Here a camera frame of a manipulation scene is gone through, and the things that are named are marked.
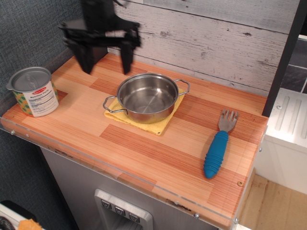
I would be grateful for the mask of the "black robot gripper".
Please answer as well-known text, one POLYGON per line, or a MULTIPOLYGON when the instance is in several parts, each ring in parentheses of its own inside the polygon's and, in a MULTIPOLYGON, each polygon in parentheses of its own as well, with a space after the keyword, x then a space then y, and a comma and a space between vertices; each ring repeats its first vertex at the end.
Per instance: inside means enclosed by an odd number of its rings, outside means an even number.
MULTIPOLYGON (((127 21, 115 13, 114 3, 122 6, 117 0, 81 0, 83 18, 62 22, 59 28, 65 38, 88 45, 120 47, 123 72, 130 72, 133 52, 141 45, 138 29, 140 24, 127 21)), ((94 55, 90 47, 70 44, 82 70, 90 74, 94 67, 94 55)))

